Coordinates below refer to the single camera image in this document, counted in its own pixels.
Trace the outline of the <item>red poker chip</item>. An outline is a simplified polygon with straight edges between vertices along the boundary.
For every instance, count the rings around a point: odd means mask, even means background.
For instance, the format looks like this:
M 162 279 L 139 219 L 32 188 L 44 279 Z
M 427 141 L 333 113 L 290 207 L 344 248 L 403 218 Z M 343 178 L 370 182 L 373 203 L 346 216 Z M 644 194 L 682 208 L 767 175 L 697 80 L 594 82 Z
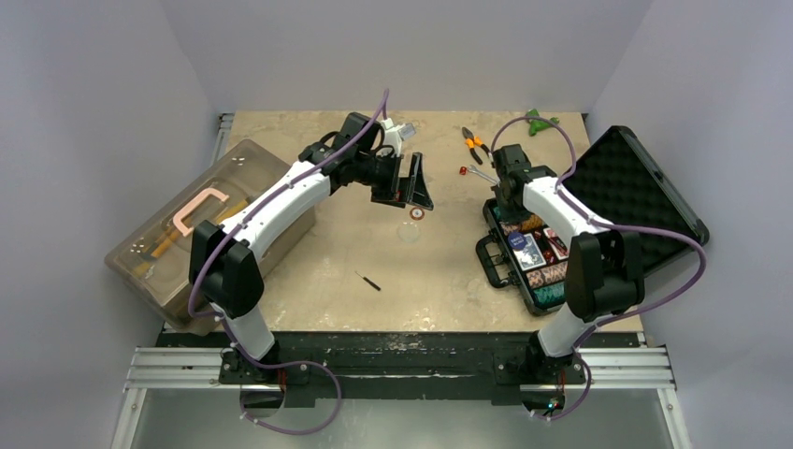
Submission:
M 425 218 L 425 210 L 414 207 L 410 210 L 410 217 L 413 221 L 421 221 Z

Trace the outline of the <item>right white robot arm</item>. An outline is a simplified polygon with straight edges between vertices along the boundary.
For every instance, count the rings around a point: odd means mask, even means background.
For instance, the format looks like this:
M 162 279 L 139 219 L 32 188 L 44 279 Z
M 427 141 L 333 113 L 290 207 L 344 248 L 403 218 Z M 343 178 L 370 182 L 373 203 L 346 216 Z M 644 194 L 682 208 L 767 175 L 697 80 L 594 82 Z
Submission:
M 598 216 L 576 199 L 553 170 L 534 167 L 518 145 L 492 153 L 494 187 L 501 219 L 520 224 L 539 216 L 569 251 L 565 303 L 537 332 L 525 356 L 527 373 L 546 381 L 558 373 L 584 334 L 641 304 L 645 297 L 641 239 L 635 231 L 598 224 Z

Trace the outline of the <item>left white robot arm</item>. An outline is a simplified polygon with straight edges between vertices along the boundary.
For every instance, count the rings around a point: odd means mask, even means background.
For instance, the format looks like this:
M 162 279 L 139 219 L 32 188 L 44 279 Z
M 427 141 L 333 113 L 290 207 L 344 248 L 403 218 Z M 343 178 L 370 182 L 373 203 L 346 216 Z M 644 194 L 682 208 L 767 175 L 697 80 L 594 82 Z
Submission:
M 368 187 L 373 203 L 433 210 L 422 154 L 413 153 L 407 175 L 400 174 L 402 145 L 414 133 L 410 123 L 352 112 L 339 130 L 308 145 L 250 205 L 219 224 L 203 221 L 195 227 L 189 299 L 202 296 L 209 303 L 211 315 L 245 354 L 242 369 L 255 382 L 270 381 L 279 369 L 272 352 L 276 339 L 258 307 L 265 291 L 260 261 L 299 218 L 351 183 Z

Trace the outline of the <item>red playing card deck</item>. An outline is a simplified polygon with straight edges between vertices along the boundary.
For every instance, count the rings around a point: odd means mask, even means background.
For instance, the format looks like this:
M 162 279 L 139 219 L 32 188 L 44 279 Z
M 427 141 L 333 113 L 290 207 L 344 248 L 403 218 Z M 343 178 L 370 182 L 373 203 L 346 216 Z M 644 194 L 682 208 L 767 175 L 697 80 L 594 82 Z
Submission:
M 569 258 L 568 248 L 553 229 L 551 229 L 550 227 L 545 227 L 542 229 L 542 233 L 545 236 L 549 244 L 549 247 L 551 248 L 551 251 L 553 252 L 555 258 L 558 261 L 566 260 Z

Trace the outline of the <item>clear round disc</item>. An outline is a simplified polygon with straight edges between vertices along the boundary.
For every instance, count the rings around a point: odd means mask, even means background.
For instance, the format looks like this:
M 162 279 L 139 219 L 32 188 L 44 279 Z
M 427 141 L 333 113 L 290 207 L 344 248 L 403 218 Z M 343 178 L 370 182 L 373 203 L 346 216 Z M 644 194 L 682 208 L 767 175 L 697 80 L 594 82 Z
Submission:
M 421 235 L 418 224 L 414 222 L 399 224 L 396 231 L 398 238 L 405 243 L 414 243 Z

